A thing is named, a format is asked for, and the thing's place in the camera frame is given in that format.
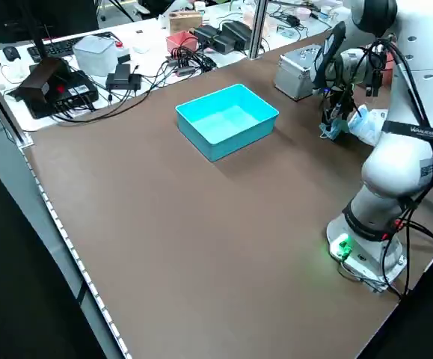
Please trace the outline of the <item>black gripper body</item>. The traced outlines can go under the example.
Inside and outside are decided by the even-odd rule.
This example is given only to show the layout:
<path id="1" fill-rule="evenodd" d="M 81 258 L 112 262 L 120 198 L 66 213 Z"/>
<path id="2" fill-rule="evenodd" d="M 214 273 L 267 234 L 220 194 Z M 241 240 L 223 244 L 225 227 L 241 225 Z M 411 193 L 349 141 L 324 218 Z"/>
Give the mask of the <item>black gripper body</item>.
<path id="1" fill-rule="evenodd" d="M 327 89 L 342 90 L 346 86 L 341 53 L 348 48 L 347 32 L 346 23 L 338 22 L 320 46 L 312 66 L 314 93 Z"/>

